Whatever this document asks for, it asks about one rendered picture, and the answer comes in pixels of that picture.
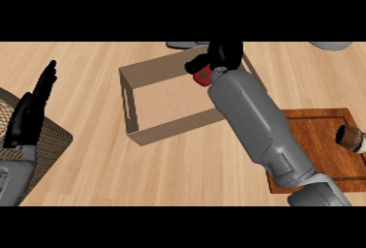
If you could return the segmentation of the cardboard box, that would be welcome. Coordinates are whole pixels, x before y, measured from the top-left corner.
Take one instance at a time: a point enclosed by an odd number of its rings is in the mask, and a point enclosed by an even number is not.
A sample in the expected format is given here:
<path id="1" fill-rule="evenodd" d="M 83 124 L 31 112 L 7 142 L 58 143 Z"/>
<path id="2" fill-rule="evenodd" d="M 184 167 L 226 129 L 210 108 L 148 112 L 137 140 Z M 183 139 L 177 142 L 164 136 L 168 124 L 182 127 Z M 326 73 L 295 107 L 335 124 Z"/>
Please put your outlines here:
<path id="1" fill-rule="evenodd" d="M 205 52 L 199 46 L 118 68 L 125 134 L 139 145 L 223 120 L 207 88 L 184 70 Z"/>

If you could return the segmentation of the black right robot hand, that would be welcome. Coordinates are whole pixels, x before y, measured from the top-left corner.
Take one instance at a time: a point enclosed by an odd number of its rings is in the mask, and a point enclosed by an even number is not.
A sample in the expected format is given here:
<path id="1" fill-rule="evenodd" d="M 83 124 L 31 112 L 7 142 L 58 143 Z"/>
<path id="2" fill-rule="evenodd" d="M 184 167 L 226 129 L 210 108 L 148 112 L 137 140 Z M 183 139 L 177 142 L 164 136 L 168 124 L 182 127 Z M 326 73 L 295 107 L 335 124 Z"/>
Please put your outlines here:
<path id="1" fill-rule="evenodd" d="M 211 42 L 208 44 L 207 53 L 199 54 L 186 64 L 184 70 L 193 75 L 205 66 L 214 70 L 224 67 L 227 70 L 236 70 L 242 63 L 244 43 Z"/>

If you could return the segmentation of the grey round dish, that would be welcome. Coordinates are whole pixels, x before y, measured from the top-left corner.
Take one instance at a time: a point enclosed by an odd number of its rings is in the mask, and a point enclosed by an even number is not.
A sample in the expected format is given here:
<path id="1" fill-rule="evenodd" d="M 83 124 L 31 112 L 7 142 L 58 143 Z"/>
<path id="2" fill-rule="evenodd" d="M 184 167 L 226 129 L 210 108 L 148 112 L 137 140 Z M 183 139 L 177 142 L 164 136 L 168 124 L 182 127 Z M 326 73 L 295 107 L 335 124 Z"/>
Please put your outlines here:
<path id="1" fill-rule="evenodd" d="M 210 42 L 165 42 L 165 46 L 173 49 L 190 49 L 208 45 Z"/>

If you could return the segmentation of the brown wooden cutting board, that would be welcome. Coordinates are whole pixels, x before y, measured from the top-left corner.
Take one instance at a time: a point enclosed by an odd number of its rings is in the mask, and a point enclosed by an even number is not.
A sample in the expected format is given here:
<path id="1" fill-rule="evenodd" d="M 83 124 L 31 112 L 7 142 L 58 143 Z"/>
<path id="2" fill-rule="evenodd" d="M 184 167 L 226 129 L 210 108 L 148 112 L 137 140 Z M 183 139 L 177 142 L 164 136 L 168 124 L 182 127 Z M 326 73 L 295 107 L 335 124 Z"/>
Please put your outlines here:
<path id="1" fill-rule="evenodd" d="M 292 134 L 319 172 L 328 174 L 344 193 L 366 193 L 366 156 L 336 144 L 341 125 L 354 127 L 347 108 L 283 109 Z"/>

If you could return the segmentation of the grey round bowl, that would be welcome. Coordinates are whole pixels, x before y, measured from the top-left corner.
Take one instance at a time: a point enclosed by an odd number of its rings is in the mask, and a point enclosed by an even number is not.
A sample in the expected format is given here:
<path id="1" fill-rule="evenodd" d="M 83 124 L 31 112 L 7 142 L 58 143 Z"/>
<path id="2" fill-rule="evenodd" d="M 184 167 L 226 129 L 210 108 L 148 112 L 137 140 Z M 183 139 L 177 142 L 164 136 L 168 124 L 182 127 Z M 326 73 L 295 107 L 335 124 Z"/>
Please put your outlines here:
<path id="1" fill-rule="evenodd" d="M 329 51 L 344 50 L 350 45 L 351 42 L 311 42 L 311 44 Z"/>

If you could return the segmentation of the chocolate cupcake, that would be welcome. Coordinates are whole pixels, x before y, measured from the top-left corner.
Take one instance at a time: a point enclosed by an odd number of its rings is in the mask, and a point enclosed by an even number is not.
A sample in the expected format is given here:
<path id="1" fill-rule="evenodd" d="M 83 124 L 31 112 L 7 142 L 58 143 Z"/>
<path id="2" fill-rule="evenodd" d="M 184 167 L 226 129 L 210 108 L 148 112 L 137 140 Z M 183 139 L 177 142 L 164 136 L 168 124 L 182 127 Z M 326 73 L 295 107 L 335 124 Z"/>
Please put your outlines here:
<path id="1" fill-rule="evenodd" d="M 357 127 L 341 125 L 335 141 L 353 153 L 366 152 L 366 133 Z"/>

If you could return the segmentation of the brown woven placemat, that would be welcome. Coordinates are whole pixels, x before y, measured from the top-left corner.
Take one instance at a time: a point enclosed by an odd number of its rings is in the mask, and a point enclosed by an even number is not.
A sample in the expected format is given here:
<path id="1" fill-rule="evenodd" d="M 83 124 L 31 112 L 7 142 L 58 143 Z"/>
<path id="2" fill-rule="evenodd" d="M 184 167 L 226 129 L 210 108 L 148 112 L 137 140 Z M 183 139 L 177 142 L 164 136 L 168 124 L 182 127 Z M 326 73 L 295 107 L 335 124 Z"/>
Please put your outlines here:
<path id="1" fill-rule="evenodd" d="M 19 100 L 21 99 L 0 87 L 0 162 L 6 160 L 19 160 L 22 158 L 22 153 L 16 148 L 3 147 L 7 124 Z M 49 118 L 44 118 L 37 143 L 37 166 L 28 188 L 22 192 L 21 201 L 24 201 L 44 174 L 53 167 L 71 142 L 71 133 Z"/>

